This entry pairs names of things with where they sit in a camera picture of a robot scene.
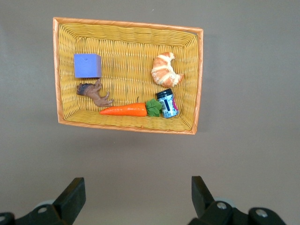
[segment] orange carrot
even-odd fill
[[[129,105],[112,106],[99,113],[101,115],[147,116],[147,109],[145,103],[132,103]]]

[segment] toy carrot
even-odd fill
[[[99,113],[101,115],[116,115],[116,116],[156,116],[158,117],[161,110],[161,104],[152,99],[145,103],[132,103],[122,106],[112,106],[106,108]]]
[[[132,103],[129,105],[112,106],[100,111],[101,115],[117,116],[147,116],[145,103]]]

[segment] wicker basket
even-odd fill
[[[195,134],[200,111],[203,30],[160,24],[74,18],[53,19],[53,47],[58,121],[62,124],[138,132]],[[152,63],[163,52],[173,52],[172,67],[184,74],[172,88],[179,115],[163,117],[104,116],[92,100],[76,94],[75,53],[102,57],[100,95],[107,91],[113,105],[146,102],[164,87],[153,82]]]

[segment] jar label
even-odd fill
[[[165,118],[170,118],[178,115],[179,110],[176,106],[173,95],[162,97],[158,99],[158,101],[161,103],[163,115]]]

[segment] gray surface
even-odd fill
[[[75,225],[185,225],[190,182],[300,224],[299,1],[0,1],[0,211],[17,217],[83,176]],[[57,123],[54,16],[204,29],[194,136]]]

